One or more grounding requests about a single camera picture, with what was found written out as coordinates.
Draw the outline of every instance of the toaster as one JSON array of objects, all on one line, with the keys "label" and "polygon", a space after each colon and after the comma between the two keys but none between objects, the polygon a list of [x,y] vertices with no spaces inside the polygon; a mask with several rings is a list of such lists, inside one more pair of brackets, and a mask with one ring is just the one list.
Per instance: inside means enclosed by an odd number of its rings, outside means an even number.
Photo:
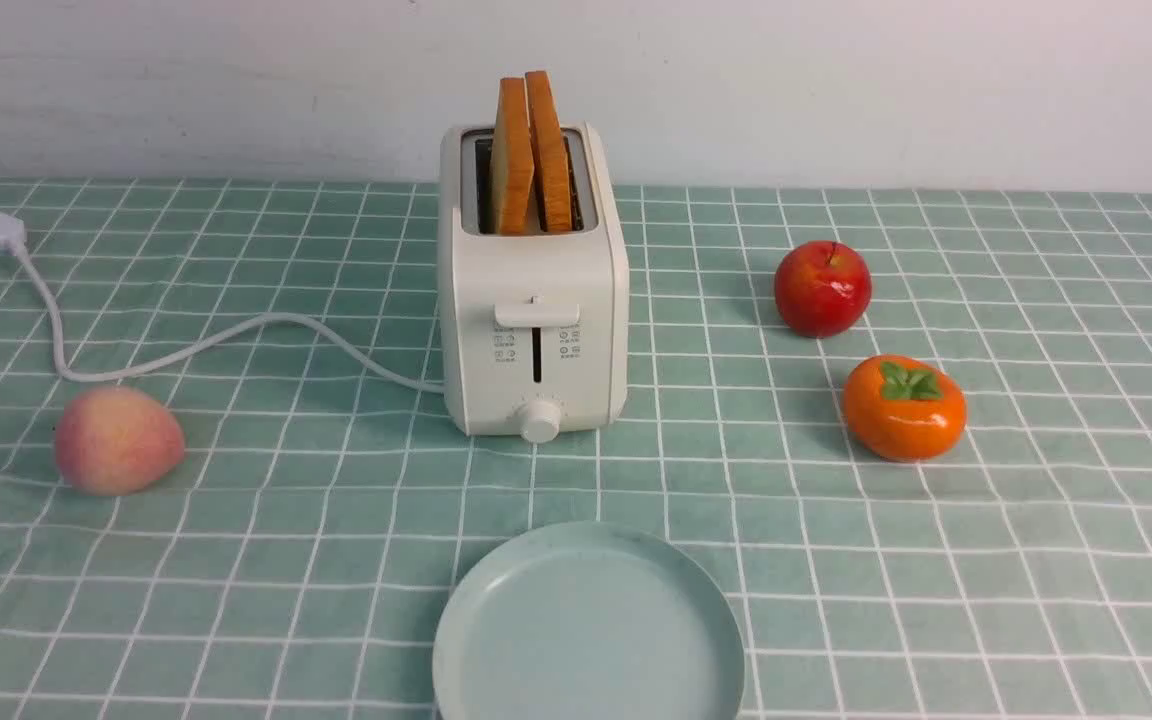
[{"label": "toaster", "polygon": [[[626,407],[630,270],[602,141],[563,124],[570,232],[495,234],[493,126],[444,136],[438,305],[444,401],[468,435],[531,444],[604,427]],[[529,227],[535,221],[530,202]]]}]

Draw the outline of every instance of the toast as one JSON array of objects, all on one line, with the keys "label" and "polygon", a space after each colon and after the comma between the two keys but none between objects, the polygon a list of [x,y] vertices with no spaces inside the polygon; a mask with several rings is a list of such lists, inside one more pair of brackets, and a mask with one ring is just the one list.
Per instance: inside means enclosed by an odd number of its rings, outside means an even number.
[{"label": "toast", "polygon": [[526,205],[535,177],[526,129],[526,83],[500,78],[497,124],[492,135],[492,228],[498,234],[526,232]]},{"label": "toast", "polygon": [[553,90],[550,90],[550,75],[545,70],[532,70],[524,77],[541,223],[545,232],[571,232],[571,174],[567,162],[567,143],[558,123]]}]

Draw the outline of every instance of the persimmon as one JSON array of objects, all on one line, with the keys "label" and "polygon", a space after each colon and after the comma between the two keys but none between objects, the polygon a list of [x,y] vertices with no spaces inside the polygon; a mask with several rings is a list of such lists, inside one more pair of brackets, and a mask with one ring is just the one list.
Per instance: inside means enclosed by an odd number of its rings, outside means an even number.
[{"label": "persimmon", "polygon": [[955,446],[968,407],[963,391],[941,370],[902,355],[877,355],[847,376],[842,415],[874,454],[915,462]]}]

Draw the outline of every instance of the toaster control knob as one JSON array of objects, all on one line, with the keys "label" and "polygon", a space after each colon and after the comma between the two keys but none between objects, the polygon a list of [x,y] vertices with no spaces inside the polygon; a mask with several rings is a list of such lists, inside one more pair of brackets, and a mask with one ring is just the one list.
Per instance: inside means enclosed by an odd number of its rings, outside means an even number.
[{"label": "toaster control knob", "polygon": [[558,437],[558,425],[562,423],[563,411],[548,400],[532,400],[522,407],[522,439],[540,445]]}]

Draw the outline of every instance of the white power cord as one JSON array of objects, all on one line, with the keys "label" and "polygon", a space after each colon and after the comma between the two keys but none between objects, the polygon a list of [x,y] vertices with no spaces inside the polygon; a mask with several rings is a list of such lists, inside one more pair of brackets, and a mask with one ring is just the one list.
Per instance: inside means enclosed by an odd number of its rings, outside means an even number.
[{"label": "white power cord", "polygon": [[109,382],[118,381],[118,379],[131,378],[134,376],[142,376],[145,373],[152,373],[154,370],[165,367],[166,365],[179,363],[179,361],[185,359],[196,353],[206,350],[211,346],[219,344],[223,341],[229,340],[229,338],[236,336],[238,333],[244,333],[251,328],[260,327],[260,325],[268,325],[272,323],[291,323],[305,325],[305,327],[321,333],[329,341],[338,344],[342,350],[347,351],[349,356],[356,359],[358,363],[365,366],[365,369],[371,370],[372,373],[379,374],[381,378],[387,379],[391,382],[401,384],[403,387],[411,389],[442,393],[444,386],[433,382],[422,382],[414,381],[411,378],[404,378],[397,373],[393,373],[389,370],[376,364],[373,359],[370,359],[366,355],[358,351],[358,348],[349,344],[338,333],[332,331],[332,328],[326,327],[319,320],[310,318],[306,314],[294,314],[294,313],[264,313],[257,314],[255,318],[243,320],[234,325],[234,327],[227,331],[221,331],[215,333],[214,336],[206,338],[192,346],[183,348],[183,350],[177,350],[170,355],[159,357],[159,359],[152,359],[147,363],[142,363],[139,365],[132,365],[131,367],[124,367],[122,370],[113,370],[108,373],[78,373],[69,369],[69,364],[65,361],[65,329],[61,328],[60,321],[60,306],[56,306],[56,300],[51,295],[51,290],[47,290],[47,285],[38,274],[38,270],[35,268],[33,262],[29,260],[29,251],[24,247],[24,241],[26,241],[26,229],[24,229],[24,222],[18,218],[13,215],[0,213],[0,250],[10,252],[15,259],[20,260],[20,265],[23,266],[24,272],[29,274],[29,279],[33,281],[33,286],[38,290],[38,295],[41,295],[41,302],[47,306],[47,314],[51,318],[51,356],[56,365],[56,372],[60,377],[68,379],[68,381],[74,382]]}]

